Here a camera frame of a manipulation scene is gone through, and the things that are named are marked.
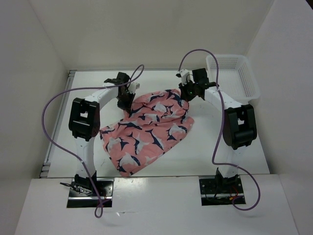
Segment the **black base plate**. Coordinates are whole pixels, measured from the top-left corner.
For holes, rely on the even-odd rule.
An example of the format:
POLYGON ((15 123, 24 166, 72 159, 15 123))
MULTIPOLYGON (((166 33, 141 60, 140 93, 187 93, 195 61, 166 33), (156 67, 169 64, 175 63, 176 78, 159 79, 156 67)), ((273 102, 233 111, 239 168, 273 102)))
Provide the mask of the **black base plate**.
MULTIPOLYGON (((103 201, 104 208, 112 207, 114 179, 99 178, 96 187, 103 201)), ((98 197, 93 190, 77 186, 72 180, 71 184, 65 184, 69 187, 67 199, 67 208, 96 208, 99 205, 98 197)))
POLYGON ((231 205, 233 199, 235 205, 246 204, 240 178, 228 186, 220 186, 214 176, 200 177, 199 185, 202 206, 231 205))

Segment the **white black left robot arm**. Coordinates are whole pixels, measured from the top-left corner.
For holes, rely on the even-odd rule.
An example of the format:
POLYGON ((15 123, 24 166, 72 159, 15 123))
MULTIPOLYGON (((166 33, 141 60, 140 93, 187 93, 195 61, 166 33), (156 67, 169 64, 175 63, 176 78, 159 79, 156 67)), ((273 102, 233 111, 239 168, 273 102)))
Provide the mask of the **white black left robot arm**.
POLYGON ((98 189, 94 165, 94 140, 100 131, 100 111, 112 99, 117 98, 117 106, 129 112, 140 85, 119 72, 115 79, 107 79, 103 86, 85 98, 75 98, 72 102, 69 130, 71 131, 81 162, 74 176, 75 188, 88 196, 95 195, 98 189))

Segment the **aluminium table frame rail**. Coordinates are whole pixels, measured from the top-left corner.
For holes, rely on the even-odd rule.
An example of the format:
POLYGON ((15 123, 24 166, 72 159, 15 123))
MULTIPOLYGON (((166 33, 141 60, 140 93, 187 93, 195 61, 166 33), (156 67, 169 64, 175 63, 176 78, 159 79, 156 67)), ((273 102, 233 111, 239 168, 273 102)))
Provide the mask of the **aluminium table frame rail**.
MULTIPOLYGON (((60 127, 59 125, 62 122, 63 119, 63 115, 64 115, 64 106, 66 105, 66 102, 68 100, 68 94, 67 93, 63 93, 63 91, 68 90, 71 88, 75 74, 76 74, 77 70, 69 70, 68 71, 68 76, 67 76, 67 81, 65 84, 64 89, 61 92, 55 93, 52 95, 52 98, 54 96, 56 96, 55 99, 53 99, 54 101, 56 101, 57 99, 60 100, 60 102, 57 102, 59 104, 59 108, 58 111, 56 113, 56 118, 54 121, 54 126, 53 129, 51 130, 51 132, 47 132, 47 134, 49 135, 49 137, 54 141, 55 137, 57 137, 59 135, 60 132, 60 127)), ((56 146, 49 140, 49 138, 47 138, 49 145, 45 154, 45 159, 44 162, 42 164, 41 167, 41 171, 39 174, 39 178, 40 179, 46 179, 48 178, 48 173, 50 170, 50 166, 53 160, 53 154, 55 152, 56 146)))

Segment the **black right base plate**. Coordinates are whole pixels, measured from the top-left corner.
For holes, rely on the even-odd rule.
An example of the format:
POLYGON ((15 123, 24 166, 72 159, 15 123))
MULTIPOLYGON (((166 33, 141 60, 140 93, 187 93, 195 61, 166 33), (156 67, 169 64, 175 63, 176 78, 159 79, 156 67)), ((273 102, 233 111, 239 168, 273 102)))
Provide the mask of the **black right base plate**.
POLYGON ((200 177, 199 185, 202 206, 231 205, 233 199, 235 205, 246 204, 240 178, 228 186, 220 186, 214 176, 200 177))

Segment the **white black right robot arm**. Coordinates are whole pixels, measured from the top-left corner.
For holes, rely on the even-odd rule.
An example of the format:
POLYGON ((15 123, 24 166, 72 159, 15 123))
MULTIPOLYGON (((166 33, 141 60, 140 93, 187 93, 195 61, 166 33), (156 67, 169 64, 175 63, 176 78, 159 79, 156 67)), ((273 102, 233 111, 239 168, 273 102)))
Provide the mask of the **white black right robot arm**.
POLYGON ((243 105, 223 92, 219 84, 210 82, 205 68, 189 71, 181 69, 176 74, 181 79, 180 97, 191 101, 200 97, 212 104, 222 114, 221 129, 213 150, 212 164, 217 166, 215 189, 226 192, 238 179, 238 169, 244 149, 251 145, 257 137, 254 108, 250 104, 243 105), (220 141, 224 140, 229 147, 226 160, 215 161, 220 141))

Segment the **white plastic laundry basket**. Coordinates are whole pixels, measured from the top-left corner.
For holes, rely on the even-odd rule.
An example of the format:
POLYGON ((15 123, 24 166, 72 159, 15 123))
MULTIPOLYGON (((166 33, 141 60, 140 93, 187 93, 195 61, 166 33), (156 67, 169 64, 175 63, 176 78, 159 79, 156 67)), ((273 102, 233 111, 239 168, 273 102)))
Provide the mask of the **white plastic laundry basket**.
POLYGON ((260 90, 250 66, 243 55, 220 54, 206 57, 210 81, 218 79, 219 87, 234 100, 247 104, 260 97, 260 90))

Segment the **pink shark print shorts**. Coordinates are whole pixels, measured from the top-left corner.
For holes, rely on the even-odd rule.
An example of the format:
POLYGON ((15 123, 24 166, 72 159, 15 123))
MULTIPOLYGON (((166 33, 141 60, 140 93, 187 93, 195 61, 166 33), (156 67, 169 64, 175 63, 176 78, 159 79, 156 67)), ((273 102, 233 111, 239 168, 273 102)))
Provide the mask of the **pink shark print shorts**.
POLYGON ((103 148, 119 174, 132 176, 181 142, 194 124, 188 111, 179 90, 157 91, 139 96, 123 119, 100 129, 103 148))

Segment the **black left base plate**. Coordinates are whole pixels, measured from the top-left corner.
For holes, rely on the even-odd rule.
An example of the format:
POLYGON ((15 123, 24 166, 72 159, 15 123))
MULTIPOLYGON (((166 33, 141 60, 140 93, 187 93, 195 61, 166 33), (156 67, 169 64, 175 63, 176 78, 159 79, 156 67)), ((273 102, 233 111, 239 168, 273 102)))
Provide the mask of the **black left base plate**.
MULTIPOLYGON (((103 201, 104 208, 112 207, 114 179, 99 178, 96 187, 103 201)), ((93 190, 77 186, 72 180, 71 184, 65 184, 69 187, 67 199, 67 208, 96 208, 99 205, 98 197, 93 190)))

